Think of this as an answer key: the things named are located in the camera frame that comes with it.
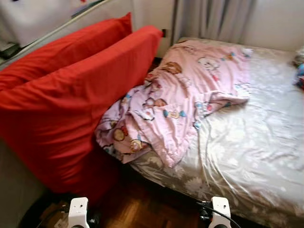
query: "red pillow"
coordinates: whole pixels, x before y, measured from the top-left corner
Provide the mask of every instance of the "red pillow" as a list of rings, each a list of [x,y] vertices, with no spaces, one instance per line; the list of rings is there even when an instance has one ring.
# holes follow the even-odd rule
[[[0,91],[0,136],[53,191],[97,200],[116,170],[106,168],[112,163],[105,154],[91,152],[94,129],[112,103],[143,82],[161,36],[144,27],[89,58]]]
[[[4,69],[0,74],[0,91],[94,55],[131,32],[131,14],[128,13],[122,18],[101,21],[53,41]]]

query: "parquet floor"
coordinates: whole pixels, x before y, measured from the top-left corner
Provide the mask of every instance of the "parquet floor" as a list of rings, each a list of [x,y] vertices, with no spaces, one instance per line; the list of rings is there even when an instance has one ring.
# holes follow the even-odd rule
[[[110,191],[99,209],[102,228],[205,228],[190,197],[126,174]],[[242,228],[262,226],[234,216]]]

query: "grey bedsheet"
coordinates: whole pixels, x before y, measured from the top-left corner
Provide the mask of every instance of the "grey bedsheet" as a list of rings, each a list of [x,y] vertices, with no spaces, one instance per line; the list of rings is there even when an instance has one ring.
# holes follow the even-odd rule
[[[247,104],[208,116],[173,169],[153,151],[131,166],[199,200],[224,196],[232,213],[260,224],[304,227],[304,103],[303,91],[292,85],[293,53],[253,49]]]

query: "pink blanket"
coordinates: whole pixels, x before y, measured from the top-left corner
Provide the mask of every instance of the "pink blanket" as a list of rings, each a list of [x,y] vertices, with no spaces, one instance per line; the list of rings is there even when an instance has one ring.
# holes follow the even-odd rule
[[[113,104],[96,131],[97,142],[123,163],[151,150],[173,167],[219,108],[249,99],[248,49],[188,40],[175,44],[145,84]]]

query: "pillowcase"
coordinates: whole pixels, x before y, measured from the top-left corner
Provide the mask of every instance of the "pillowcase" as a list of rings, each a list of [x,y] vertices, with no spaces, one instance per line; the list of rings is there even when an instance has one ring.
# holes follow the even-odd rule
[[[117,170],[107,154],[92,154],[94,129],[111,104],[143,82],[161,36],[144,27],[91,57],[0,91],[0,137],[54,192],[96,201]]]
[[[55,40],[0,73],[0,91],[37,79],[94,55],[132,32],[131,14],[109,19]]]

